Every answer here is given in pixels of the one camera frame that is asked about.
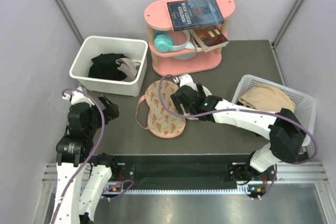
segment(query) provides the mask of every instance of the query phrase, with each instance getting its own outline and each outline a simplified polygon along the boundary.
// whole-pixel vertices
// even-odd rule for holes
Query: blue book
[[[216,0],[184,0],[167,3],[173,31],[224,23]]]

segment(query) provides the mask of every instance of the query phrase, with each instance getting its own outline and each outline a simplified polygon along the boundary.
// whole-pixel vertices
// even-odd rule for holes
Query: perforated basket
[[[277,87],[278,89],[281,89],[286,95],[288,95],[289,98],[296,104],[294,115],[310,133],[313,133],[316,118],[316,102],[313,97],[300,91],[247,74],[243,76],[239,82],[236,92],[232,98],[232,103],[235,104],[239,97],[241,97],[258,83]],[[307,136],[303,142],[303,146],[307,146],[309,142],[310,137]]]

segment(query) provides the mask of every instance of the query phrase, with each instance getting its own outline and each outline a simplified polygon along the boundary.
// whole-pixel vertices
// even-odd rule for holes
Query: reflective floor
[[[124,195],[110,203],[101,200],[94,220],[94,224],[327,224],[314,185],[275,185],[262,201],[244,195]]]

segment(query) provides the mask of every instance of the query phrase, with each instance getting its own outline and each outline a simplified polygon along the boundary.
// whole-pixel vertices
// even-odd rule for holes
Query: black cloth
[[[123,54],[101,54],[92,59],[93,65],[89,71],[90,78],[111,80],[111,81],[123,81],[127,75],[118,70],[116,60],[120,58],[127,58]]]

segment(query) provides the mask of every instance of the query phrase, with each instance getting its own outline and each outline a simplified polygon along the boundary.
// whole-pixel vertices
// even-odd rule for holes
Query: white plastic basket
[[[247,74],[243,76],[239,82],[236,92],[232,98],[232,103],[237,103],[239,97],[259,83],[277,87],[288,95],[289,98],[296,104],[294,115],[303,127],[305,127],[310,133],[313,133],[316,118],[316,101],[310,95],[304,94],[300,91]],[[309,143],[310,137],[306,136],[302,146],[307,146]]]
[[[88,90],[137,97],[147,68],[147,49],[148,44],[144,40],[90,36],[80,47],[70,68],[70,76],[77,79]],[[88,77],[92,66],[91,59],[100,54],[110,53],[124,54],[133,62],[140,63],[139,72],[134,81],[111,81]]]

